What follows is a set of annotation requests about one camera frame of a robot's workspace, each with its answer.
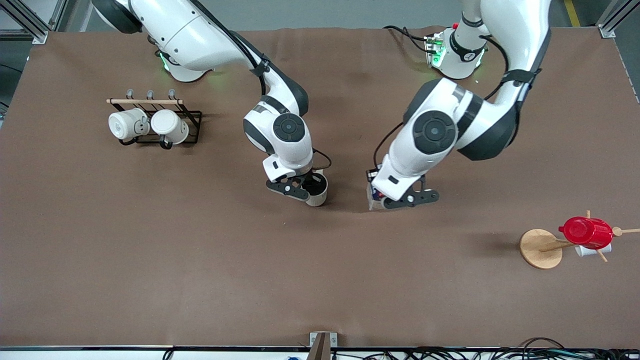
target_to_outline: mug rack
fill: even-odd
[[[118,111],[126,110],[122,105],[130,105],[133,108],[138,108],[145,112],[147,115],[147,121],[151,121],[151,117],[153,117],[159,110],[167,109],[165,106],[169,107],[169,110],[173,110],[171,108],[175,107],[176,110],[174,110],[174,112],[180,117],[180,119],[185,120],[189,126],[189,136],[187,136],[187,138],[180,144],[198,143],[198,137],[200,136],[200,123],[202,122],[202,111],[187,109],[184,105],[184,101],[176,98],[174,89],[169,90],[167,100],[154,99],[154,92],[152,90],[147,92],[146,99],[134,99],[133,90],[128,89],[125,99],[107,99],[107,103],[113,105],[113,107]],[[150,129],[149,134],[147,135],[136,136],[128,141],[120,139],[118,139],[118,141],[124,146],[134,143],[154,143],[160,145],[160,147],[166,150],[173,147],[173,143],[166,142],[164,140],[164,135],[156,134],[153,129]]]

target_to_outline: brown table surface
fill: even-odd
[[[387,30],[245,35],[309,93],[334,162],[326,205],[265,188],[242,130],[259,97],[246,69],[182,84],[146,35],[53,33],[0,131],[2,345],[297,345],[317,330],[349,346],[639,345],[640,236],[606,264],[567,249],[549,271],[517,249],[587,209],[640,225],[640,106],[612,40],[554,29],[515,143],[489,161],[452,153],[428,176],[440,201],[382,213],[365,170],[438,76],[423,54]],[[487,94],[502,68],[491,50],[460,83]],[[104,100],[128,88],[176,89],[206,114],[201,142],[121,146]]]

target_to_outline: white cup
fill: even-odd
[[[144,111],[135,108],[109,115],[109,129],[120,140],[149,134],[149,120]]]
[[[578,253],[578,256],[580,257],[598,254],[596,250],[587,249],[584,246],[580,246],[580,245],[575,247],[575,251]],[[606,252],[611,252],[611,243],[609,243],[607,246],[600,249],[600,251],[603,254]]]
[[[189,126],[173,111],[163,109],[151,117],[151,128],[158,135],[164,135],[165,143],[177,145],[189,136]]]

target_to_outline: yellow floor stripe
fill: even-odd
[[[564,0],[564,7],[566,7],[566,12],[569,14],[571,26],[579,28],[580,20],[578,20],[578,14],[575,12],[575,8],[573,7],[573,0]]]

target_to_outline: green indicator light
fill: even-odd
[[[166,64],[166,60],[164,59],[164,56],[162,56],[162,54],[160,54],[160,60],[162,60],[162,64],[164,64],[164,69],[169,71],[169,66]]]

